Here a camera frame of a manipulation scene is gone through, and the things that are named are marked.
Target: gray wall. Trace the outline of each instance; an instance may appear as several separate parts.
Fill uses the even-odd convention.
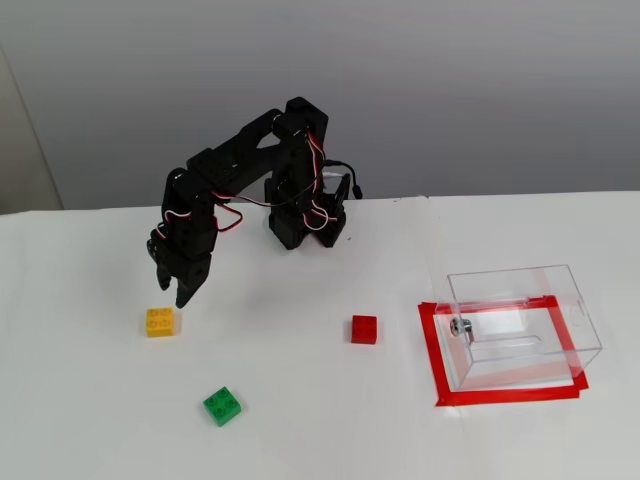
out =
[[[51,173],[0,48],[0,214],[59,208]]]
[[[4,0],[0,42],[67,208],[297,95],[368,197],[640,188],[635,0]]]

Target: white table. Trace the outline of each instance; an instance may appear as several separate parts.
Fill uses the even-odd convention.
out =
[[[349,202],[287,252],[243,205],[169,339],[158,208],[0,218],[0,478],[638,478],[640,194]],[[442,272],[568,263],[604,351],[576,401],[436,409],[417,305]],[[377,315],[376,346],[351,315]],[[243,412],[215,426],[226,385]]]

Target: black robotic arm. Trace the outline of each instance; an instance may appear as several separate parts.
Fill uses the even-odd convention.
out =
[[[147,249],[157,264],[160,287],[166,290],[171,277],[177,279],[178,308],[206,280],[216,238],[225,230],[218,227],[215,206],[228,208],[230,200],[244,198],[240,192],[268,172],[272,176],[265,181],[265,202],[253,202],[271,209],[269,228],[282,244],[294,249],[309,233],[325,247],[335,244],[346,222],[342,203],[350,176],[342,177],[335,193],[324,192],[322,169],[330,163],[323,151],[328,121],[305,99],[294,98],[284,112],[268,111],[219,147],[188,160],[186,169],[169,174],[163,221],[151,231]],[[258,148],[270,133],[279,143]]]

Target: black cable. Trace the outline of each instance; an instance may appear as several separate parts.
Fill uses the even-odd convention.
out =
[[[353,176],[353,188],[351,189],[353,191],[353,196],[358,200],[362,199],[362,189],[358,186],[358,182],[356,181],[356,171],[351,165],[339,160],[325,160],[323,166],[348,168],[351,171],[351,175]]]

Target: clear acrylic box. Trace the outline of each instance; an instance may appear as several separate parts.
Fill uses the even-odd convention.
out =
[[[567,265],[449,275],[434,319],[452,391],[569,385],[602,350]]]

